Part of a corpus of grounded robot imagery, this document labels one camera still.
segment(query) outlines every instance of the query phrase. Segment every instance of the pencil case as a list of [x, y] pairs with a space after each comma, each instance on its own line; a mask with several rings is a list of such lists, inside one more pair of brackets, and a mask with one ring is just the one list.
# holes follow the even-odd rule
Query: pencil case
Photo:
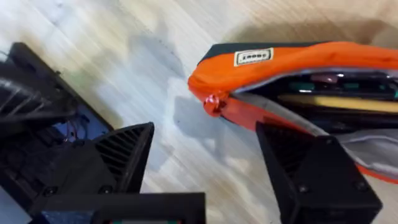
[[[339, 96], [315, 98], [322, 99], [319, 102], [334, 103], [332, 107], [327, 103], [305, 105], [297, 103], [302, 99], [286, 100], [272, 92], [259, 94], [258, 91], [270, 90], [284, 78], [308, 79], [321, 72], [386, 74], [385, 79], [390, 78], [389, 82], [394, 83], [397, 71], [398, 50], [352, 42], [216, 44], [199, 62], [188, 79], [188, 86], [210, 116], [223, 117], [253, 131], [256, 123], [261, 122], [315, 136], [333, 134], [342, 139], [340, 143], [362, 173], [396, 184], [398, 158], [389, 158], [398, 156], [398, 141], [393, 134], [386, 137], [386, 133], [398, 130], [398, 110], [395, 109], [398, 102], [394, 95], [387, 98], [378, 94], [379, 98], [370, 100], [358, 96], [341, 101]], [[359, 75], [359, 78], [369, 81], [373, 77]], [[347, 108], [339, 107], [344, 101]], [[382, 106], [374, 106], [372, 110], [372, 102]]]

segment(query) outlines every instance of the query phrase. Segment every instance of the wire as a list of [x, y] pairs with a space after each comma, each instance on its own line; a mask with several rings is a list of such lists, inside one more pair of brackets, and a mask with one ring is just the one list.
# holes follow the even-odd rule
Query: wire
[[72, 129], [73, 129], [73, 133], [74, 133], [73, 137], [75, 138], [75, 140], [79, 139], [79, 137], [77, 136], [77, 128], [76, 128], [75, 123], [72, 122], [72, 121], [69, 121], [69, 123], [70, 123], [70, 125], [72, 126]]

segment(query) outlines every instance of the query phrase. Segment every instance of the light wood floor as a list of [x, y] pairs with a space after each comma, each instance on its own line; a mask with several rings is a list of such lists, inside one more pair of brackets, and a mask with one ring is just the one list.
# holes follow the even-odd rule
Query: light wood floor
[[[254, 133], [207, 116], [187, 78], [212, 44], [398, 47], [395, 0], [0, 0], [0, 50], [32, 47], [115, 128], [153, 121], [143, 192], [205, 191], [208, 223], [278, 223]], [[398, 223], [398, 187], [368, 178]]]

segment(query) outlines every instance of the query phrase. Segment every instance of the vent grille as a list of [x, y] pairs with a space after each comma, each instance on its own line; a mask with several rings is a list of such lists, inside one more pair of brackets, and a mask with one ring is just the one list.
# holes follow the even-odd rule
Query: vent grille
[[268, 126], [265, 132], [278, 163], [292, 178], [311, 148], [312, 137], [281, 127]]
[[118, 129], [93, 140], [120, 190], [137, 184], [129, 183], [133, 179], [142, 181], [153, 133], [154, 125], [147, 123]]

